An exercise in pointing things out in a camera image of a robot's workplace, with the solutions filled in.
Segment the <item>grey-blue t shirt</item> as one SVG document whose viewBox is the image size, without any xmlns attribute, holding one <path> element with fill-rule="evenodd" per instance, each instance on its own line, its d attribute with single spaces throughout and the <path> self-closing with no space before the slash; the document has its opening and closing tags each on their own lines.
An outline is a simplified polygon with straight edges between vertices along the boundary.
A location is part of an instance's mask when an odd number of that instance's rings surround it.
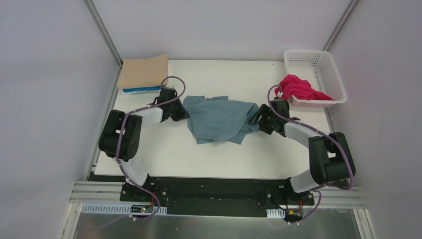
<svg viewBox="0 0 422 239">
<path fill-rule="evenodd" d="M 230 100 L 228 96 L 187 96 L 183 107 L 197 144 L 228 141 L 241 145 L 247 135 L 258 131 L 258 125 L 250 122 L 259 110 L 256 103 Z"/>
</svg>

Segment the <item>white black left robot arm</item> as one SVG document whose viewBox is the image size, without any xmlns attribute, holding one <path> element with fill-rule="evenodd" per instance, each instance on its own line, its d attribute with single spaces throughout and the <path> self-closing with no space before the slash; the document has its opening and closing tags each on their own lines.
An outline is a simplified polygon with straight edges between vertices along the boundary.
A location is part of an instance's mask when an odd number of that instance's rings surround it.
<svg viewBox="0 0 422 239">
<path fill-rule="evenodd" d="M 148 173 L 140 159 L 141 130 L 167 119 L 180 121 L 188 117 L 173 87 L 162 87 L 159 96 L 145 108 L 109 112 L 100 134 L 99 150 L 118 164 L 126 182 L 134 186 L 132 193 L 139 201 L 147 201 L 152 194 L 152 188 L 145 184 Z"/>
</svg>

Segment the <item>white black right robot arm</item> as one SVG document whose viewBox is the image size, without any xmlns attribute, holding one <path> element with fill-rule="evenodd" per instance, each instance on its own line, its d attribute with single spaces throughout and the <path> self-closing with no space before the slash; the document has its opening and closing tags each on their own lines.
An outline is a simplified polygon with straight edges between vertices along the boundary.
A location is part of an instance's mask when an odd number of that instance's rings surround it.
<svg viewBox="0 0 422 239">
<path fill-rule="evenodd" d="M 286 100 L 276 98 L 268 105 L 262 104 L 249 122 L 266 134 L 276 132 L 308 149 L 309 169 L 287 180 L 287 187 L 282 191 L 285 202 L 295 204 L 302 198 L 302 192 L 325 185 L 341 187 L 340 181 L 352 180 L 355 176 L 356 169 L 345 135 L 326 133 L 291 117 Z"/>
</svg>

